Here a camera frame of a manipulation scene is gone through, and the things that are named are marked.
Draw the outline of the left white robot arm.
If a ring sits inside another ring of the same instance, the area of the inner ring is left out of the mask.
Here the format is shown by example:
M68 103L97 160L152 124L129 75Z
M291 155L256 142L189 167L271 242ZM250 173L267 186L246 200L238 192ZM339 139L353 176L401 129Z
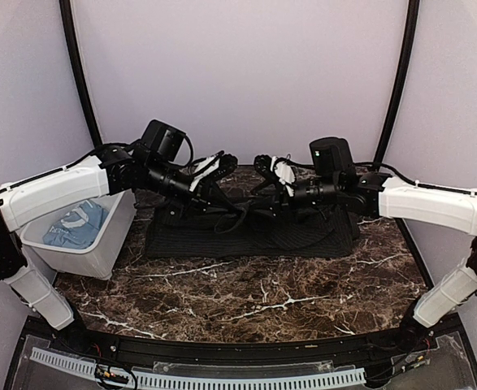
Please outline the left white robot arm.
M171 200L207 209L231 210L226 197L205 185L230 175L237 159L223 151L204 158L189 175L172 163L176 151L144 141L106 144L66 166L25 180L0 185L0 280L11 286L55 330L75 354L93 347L92 335L79 323L66 298L22 250L18 230L57 210L82 201L144 189Z

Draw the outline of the black pinstriped shirt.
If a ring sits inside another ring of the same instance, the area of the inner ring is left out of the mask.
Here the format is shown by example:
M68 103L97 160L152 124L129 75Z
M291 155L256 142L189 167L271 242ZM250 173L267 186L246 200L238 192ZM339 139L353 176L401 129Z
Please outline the black pinstriped shirt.
M171 201L154 210L145 237L148 258L299 256L342 258L360 237L357 216L339 206L310 206L294 219L250 211L245 217L222 211L180 208Z

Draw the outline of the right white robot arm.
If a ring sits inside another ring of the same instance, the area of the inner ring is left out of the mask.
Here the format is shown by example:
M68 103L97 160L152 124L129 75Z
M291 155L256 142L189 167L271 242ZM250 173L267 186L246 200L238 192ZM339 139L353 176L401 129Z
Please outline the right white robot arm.
M264 178L264 185L275 186L267 209L277 218L303 207L338 205L357 215L412 219L473 236L469 258L422 295L402 320L401 328L393 333L392 344L398 351L412 351L423 341L424 330L477 293L477 188L424 184L397 172L359 175L354 166L297 180L294 165L286 158L268 155L254 160L254 169Z

